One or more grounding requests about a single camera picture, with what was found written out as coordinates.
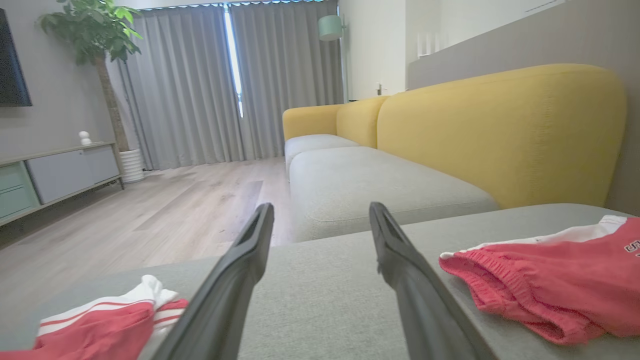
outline white figurine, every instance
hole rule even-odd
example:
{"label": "white figurine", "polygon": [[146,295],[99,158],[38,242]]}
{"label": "white figurine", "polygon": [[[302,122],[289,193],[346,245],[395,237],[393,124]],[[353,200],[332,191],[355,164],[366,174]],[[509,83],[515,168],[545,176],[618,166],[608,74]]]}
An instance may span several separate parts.
{"label": "white figurine", "polygon": [[83,145],[91,145],[91,139],[89,139],[89,133],[87,133],[86,131],[80,131],[80,133],[78,134],[80,135],[80,143]]}

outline window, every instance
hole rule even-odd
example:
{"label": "window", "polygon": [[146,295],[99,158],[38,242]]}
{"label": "window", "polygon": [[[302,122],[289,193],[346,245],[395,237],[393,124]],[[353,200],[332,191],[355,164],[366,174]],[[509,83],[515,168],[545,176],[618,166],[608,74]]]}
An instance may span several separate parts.
{"label": "window", "polygon": [[231,14],[229,13],[229,5],[225,4],[225,29],[227,30],[227,45],[229,47],[229,60],[231,61],[231,71],[234,73],[234,87],[238,99],[238,110],[240,117],[244,117],[242,106],[242,82],[240,81],[240,66],[238,63],[238,53],[236,48],[236,36],[234,27],[231,23]]}

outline tv stand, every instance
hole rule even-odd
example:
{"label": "tv stand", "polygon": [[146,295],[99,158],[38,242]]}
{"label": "tv stand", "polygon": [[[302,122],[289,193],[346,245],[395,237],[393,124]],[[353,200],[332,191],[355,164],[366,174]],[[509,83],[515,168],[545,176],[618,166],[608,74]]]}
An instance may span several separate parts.
{"label": "tv stand", "polygon": [[0,160],[0,225],[112,181],[122,184],[115,143]]}

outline white plant pot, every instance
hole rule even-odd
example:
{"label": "white plant pot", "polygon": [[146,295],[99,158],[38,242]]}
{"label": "white plant pot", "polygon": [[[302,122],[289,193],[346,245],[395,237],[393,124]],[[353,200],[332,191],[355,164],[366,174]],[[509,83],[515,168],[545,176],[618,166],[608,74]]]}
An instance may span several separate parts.
{"label": "white plant pot", "polygon": [[145,179],[142,172],[142,152],[140,149],[124,151],[120,153],[122,159],[122,182],[125,184],[137,183]]}

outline mint green lamp shade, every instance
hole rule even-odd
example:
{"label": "mint green lamp shade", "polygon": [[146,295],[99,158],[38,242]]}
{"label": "mint green lamp shade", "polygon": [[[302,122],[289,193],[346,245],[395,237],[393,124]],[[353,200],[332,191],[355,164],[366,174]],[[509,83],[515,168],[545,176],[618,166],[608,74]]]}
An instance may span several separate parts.
{"label": "mint green lamp shade", "polygon": [[338,15],[327,15],[318,20],[320,40],[332,41],[342,37],[342,19]]}

